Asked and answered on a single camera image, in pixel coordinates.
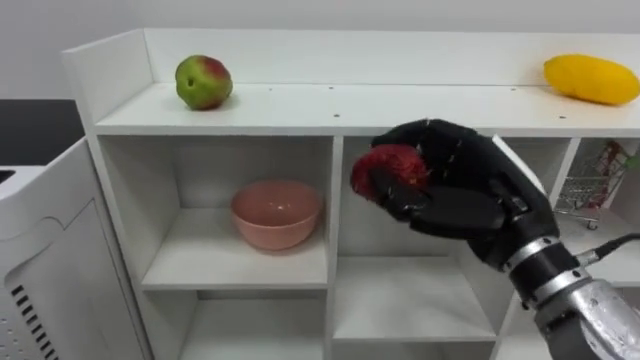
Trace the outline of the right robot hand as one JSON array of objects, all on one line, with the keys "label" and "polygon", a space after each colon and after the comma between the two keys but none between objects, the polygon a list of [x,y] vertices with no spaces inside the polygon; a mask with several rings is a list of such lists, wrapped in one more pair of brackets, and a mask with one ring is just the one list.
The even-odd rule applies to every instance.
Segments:
[{"label": "right robot hand", "polygon": [[369,171],[373,200],[414,231],[464,240],[501,270],[520,248],[559,228],[544,188],[497,136],[440,119],[401,124],[371,145],[408,145],[427,168],[425,188],[404,185],[380,167]]}]

